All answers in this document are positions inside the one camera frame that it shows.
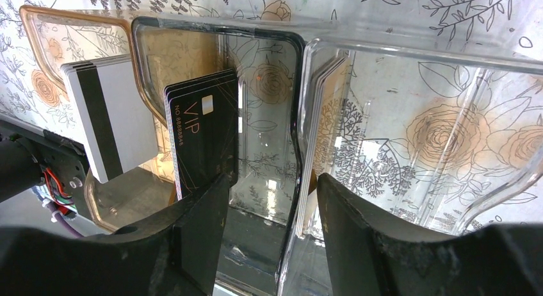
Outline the smoky black card holder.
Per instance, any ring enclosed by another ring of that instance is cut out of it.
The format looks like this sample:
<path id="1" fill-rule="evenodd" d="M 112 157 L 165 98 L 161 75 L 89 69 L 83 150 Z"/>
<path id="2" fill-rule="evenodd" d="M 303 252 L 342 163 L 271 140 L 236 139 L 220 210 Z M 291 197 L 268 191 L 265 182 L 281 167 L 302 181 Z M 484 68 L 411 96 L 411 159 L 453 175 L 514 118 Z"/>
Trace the smoky black card holder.
<path id="1" fill-rule="evenodd" d="M 131 33 L 140 94 L 171 147 L 188 134 L 179 133 L 169 86 L 235 73 L 231 96 L 215 103 L 231 117 L 213 124 L 233 134 L 207 141 L 235 152 L 218 280 L 245 294 L 282 295 L 303 170 L 296 127 L 304 39 L 286 22 L 225 17 L 140 16 Z"/>

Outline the silver magnetic stripe cards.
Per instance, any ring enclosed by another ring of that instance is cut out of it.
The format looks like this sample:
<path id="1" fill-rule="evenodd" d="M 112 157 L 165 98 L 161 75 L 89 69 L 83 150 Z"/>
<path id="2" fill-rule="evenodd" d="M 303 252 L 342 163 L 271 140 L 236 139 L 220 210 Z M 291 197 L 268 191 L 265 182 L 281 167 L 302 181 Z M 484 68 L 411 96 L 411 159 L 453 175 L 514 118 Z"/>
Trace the silver magnetic stripe cards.
<path id="1" fill-rule="evenodd" d="M 60 74 L 82 127 L 94 178 L 107 183 L 158 155 L 154 117 L 128 54 L 64 63 Z"/>

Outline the black VIP cards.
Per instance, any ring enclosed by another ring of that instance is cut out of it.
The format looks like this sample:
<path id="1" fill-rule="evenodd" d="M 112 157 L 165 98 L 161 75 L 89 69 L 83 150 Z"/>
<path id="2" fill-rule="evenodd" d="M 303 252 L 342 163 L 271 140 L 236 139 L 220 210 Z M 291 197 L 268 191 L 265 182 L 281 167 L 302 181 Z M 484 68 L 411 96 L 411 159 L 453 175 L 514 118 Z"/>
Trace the black VIP cards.
<path id="1" fill-rule="evenodd" d="M 182 199 L 218 174 L 238 182 L 238 76 L 227 69 L 164 87 L 166 124 Z"/>

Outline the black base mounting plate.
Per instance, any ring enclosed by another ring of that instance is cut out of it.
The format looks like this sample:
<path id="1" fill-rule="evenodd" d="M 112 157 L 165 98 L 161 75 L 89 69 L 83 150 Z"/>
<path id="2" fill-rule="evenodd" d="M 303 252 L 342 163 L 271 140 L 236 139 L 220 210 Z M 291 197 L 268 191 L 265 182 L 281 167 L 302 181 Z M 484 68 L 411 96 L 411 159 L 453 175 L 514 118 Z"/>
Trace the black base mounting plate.
<path id="1" fill-rule="evenodd" d="M 80 214 L 88 211 L 84 184 L 89 171 L 82 145 L 19 119 L 1 116 L 1 201 L 34 186 Z"/>

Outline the gold magnetic stripe cards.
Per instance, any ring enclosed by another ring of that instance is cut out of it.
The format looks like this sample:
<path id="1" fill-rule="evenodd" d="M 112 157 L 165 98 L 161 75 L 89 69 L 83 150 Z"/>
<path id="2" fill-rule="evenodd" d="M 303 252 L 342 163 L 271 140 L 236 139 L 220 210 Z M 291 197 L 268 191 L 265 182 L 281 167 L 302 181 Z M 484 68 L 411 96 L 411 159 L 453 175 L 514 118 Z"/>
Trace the gold magnetic stripe cards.
<path id="1" fill-rule="evenodd" d="M 301 237 L 316 209 L 315 179 L 329 170 L 334 155 L 334 140 L 339 131 L 350 79 L 352 59 L 348 53 L 330 58 L 315 58 L 302 76 L 302 94 L 298 109 L 298 138 L 302 152 L 300 198 L 294 233 Z"/>

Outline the floral patterned table mat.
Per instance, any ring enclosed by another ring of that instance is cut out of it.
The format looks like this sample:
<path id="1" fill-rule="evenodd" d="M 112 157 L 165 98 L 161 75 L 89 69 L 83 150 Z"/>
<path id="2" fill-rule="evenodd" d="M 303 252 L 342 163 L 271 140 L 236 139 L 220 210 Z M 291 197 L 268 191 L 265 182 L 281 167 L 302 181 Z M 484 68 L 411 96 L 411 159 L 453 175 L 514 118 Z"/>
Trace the floral patterned table mat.
<path id="1" fill-rule="evenodd" d="M 360 41 L 367 33 L 386 33 L 427 39 L 430 47 L 443 51 L 482 43 L 542 55 L 542 0 L 1 0 L 1 116 L 68 138 L 83 150 L 74 138 L 77 122 L 67 94 L 45 76 L 31 49 L 19 13 L 25 5 L 125 10 L 134 12 L 135 18 L 286 22 L 304 39 L 304 51 L 318 37 Z M 540 189 L 531 199 L 541 195 Z M 522 203 L 509 204 L 513 218 L 531 220 L 533 215 Z"/>

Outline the clear transparent card holder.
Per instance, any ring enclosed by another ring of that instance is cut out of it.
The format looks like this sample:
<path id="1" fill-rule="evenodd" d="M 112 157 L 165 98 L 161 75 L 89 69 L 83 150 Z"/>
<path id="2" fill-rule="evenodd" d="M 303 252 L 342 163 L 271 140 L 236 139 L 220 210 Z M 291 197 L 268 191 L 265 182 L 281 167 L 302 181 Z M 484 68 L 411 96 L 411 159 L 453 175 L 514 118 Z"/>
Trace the clear transparent card holder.
<path id="1" fill-rule="evenodd" d="M 350 79 L 329 174 L 355 195 L 432 231 L 463 236 L 495 224 L 540 224 L 492 208 L 542 187 L 542 55 L 467 43 L 440 50 L 414 35 L 318 37 L 315 58 L 348 53 Z M 290 237 L 282 295 L 334 295 L 318 205 Z"/>

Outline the amber transparent card holder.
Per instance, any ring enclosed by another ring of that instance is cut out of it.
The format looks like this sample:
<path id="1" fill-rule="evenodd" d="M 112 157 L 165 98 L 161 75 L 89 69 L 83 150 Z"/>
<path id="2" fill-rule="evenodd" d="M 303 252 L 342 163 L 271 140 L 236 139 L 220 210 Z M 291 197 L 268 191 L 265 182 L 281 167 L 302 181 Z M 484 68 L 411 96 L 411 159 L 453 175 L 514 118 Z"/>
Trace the amber transparent card holder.
<path id="1" fill-rule="evenodd" d="M 72 107 L 76 141 L 89 169 L 68 175 L 77 209 L 108 231 L 174 202 L 174 164 L 166 127 L 143 98 L 125 10 L 22 6 L 38 66 Z"/>

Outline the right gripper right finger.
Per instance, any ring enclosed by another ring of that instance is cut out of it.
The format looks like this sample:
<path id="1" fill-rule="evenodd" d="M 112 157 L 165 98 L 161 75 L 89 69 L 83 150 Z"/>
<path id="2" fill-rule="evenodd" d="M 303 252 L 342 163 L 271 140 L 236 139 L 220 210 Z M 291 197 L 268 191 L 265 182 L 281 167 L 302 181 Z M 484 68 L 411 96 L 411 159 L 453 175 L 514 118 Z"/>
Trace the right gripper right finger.
<path id="1" fill-rule="evenodd" d="M 383 210 L 329 174 L 317 194 L 334 295 L 542 294 L 540 224 L 451 236 Z"/>

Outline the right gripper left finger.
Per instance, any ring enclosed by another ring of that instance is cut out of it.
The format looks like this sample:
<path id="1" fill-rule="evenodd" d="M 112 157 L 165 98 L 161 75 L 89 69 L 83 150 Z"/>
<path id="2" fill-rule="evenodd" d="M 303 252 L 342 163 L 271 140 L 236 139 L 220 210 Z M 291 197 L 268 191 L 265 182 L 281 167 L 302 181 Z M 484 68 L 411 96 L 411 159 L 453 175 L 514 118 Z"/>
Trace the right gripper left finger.
<path id="1" fill-rule="evenodd" d="M 221 174 L 112 234 L 1 230 L 2 295 L 211 295 L 229 207 Z"/>

